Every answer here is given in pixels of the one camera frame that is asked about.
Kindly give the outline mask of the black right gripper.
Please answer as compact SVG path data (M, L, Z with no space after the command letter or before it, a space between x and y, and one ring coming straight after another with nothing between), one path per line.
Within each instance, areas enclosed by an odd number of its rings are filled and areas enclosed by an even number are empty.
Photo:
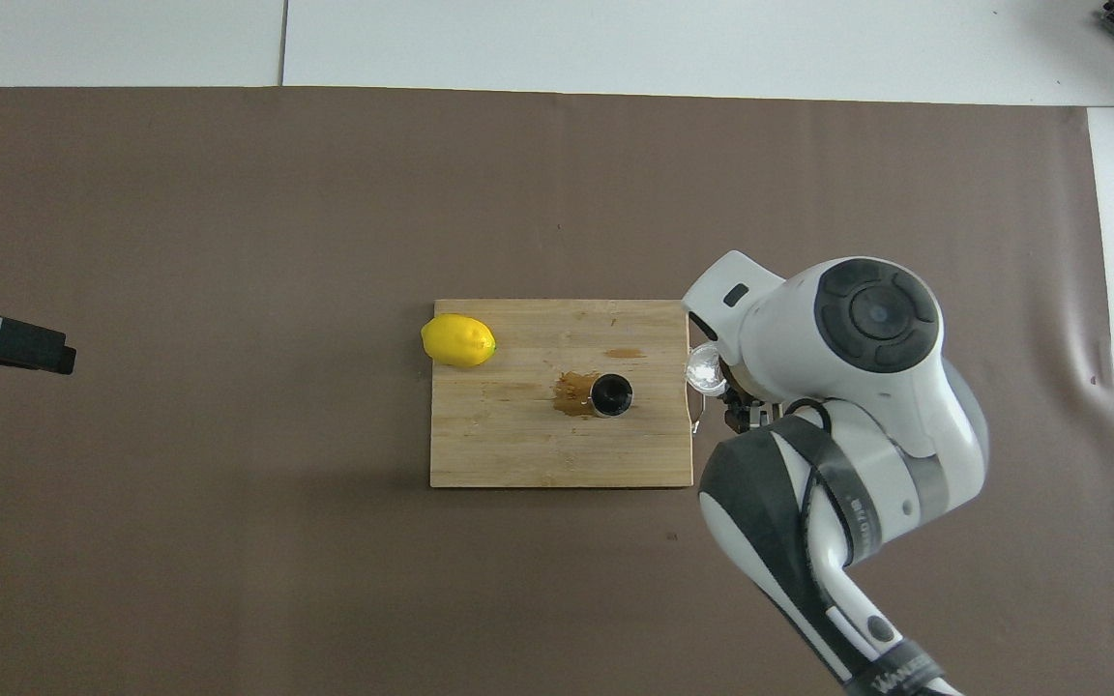
M721 394L721 401L725 405L724 419L730 430L747 433L771 423L773 409L769 404L776 404L779 396L747 375L745 365L726 363L726 385L730 389Z

